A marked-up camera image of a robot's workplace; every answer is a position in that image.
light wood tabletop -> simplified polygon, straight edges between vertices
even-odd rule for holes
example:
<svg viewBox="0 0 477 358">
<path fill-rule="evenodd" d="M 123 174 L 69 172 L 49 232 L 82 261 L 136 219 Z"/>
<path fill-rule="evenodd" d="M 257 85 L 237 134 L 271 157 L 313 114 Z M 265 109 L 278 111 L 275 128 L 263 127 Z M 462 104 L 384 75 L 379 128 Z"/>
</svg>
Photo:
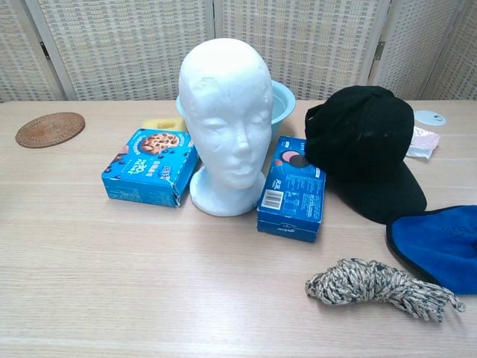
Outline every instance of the light wood tabletop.
<svg viewBox="0 0 477 358">
<path fill-rule="evenodd" d="M 303 138 L 317 103 L 298 101 L 280 133 Z M 448 121 L 417 124 L 440 146 L 405 159 L 428 210 L 477 204 L 477 102 L 409 103 Z M 50 148 L 16 144 L 26 122 L 60 111 L 81 114 L 84 131 Z M 177 209 L 109 199 L 101 172 L 144 120 L 164 116 L 177 116 L 173 101 L 0 105 L 1 358 L 477 357 L 475 296 L 440 324 L 306 296 L 306 280 L 344 257 L 402 269 L 385 226 L 332 192 L 314 244 L 259 233 L 255 211 L 208 216 L 188 195 Z"/>
</svg>

woven coaster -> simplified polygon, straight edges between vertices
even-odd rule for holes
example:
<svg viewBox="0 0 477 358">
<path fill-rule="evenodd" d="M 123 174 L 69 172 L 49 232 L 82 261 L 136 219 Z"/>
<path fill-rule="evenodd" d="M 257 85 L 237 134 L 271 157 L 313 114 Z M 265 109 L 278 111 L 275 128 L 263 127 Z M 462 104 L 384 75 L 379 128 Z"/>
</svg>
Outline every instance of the woven coaster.
<svg viewBox="0 0 477 358">
<path fill-rule="evenodd" d="M 77 113 L 52 113 L 34 119 L 19 129 L 18 144 L 27 148 L 44 148 L 60 144 L 79 134 L 84 118 Z"/>
</svg>

twisted rope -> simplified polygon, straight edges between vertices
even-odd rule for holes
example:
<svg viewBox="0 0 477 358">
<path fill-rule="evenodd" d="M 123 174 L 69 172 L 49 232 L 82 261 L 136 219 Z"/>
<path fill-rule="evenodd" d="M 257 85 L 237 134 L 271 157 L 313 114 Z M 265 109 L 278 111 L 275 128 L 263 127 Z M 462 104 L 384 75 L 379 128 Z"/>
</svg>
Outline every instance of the twisted rope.
<svg viewBox="0 0 477 358">
<path fill-rule="evenodd" d="M 465 305 L 448 289 L 417 280 L 374 260 L 339 260 L 336 266 L 306 281 L 306 294 L 328 305 L 390 302 L 426 321 L 442 322 L 447 302 L 457 311 L 465 311 Z"/>
</svg>

cereal box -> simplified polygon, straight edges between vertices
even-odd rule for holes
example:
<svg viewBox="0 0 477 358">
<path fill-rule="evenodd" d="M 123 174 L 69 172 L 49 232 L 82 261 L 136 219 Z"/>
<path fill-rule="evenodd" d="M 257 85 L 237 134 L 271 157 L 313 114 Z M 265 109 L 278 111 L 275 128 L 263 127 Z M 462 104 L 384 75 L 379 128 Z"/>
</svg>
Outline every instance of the cereal box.
<svg viewBox="0 0 477 358">
<path fill-rule="evenodd" d="M 180 206 L 198 162 L 187 132 L 139 129 L 101 178 L 110 198 Z"/>
<path fill-rule="evenodd" d="M 314 242 L 326 175 L 305 158 L 305 140 L 279 138 L 257 208 L 259 231 Z"/>
</svg>

barcode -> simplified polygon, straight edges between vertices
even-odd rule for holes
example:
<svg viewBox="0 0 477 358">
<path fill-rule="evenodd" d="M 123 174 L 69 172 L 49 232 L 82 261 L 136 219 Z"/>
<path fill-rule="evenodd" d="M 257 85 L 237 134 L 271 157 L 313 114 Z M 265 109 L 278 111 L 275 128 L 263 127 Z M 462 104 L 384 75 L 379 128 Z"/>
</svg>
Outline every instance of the barcode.
<svg viewBox="0 0 477 358">
<path fill-rule="evenodd" d="M 265 190 L 263 195 L 262 206 L 270 209 L 280 210 L 282 206 L 283 192 L 277 192 L 276 190 Z"/>
</svg>

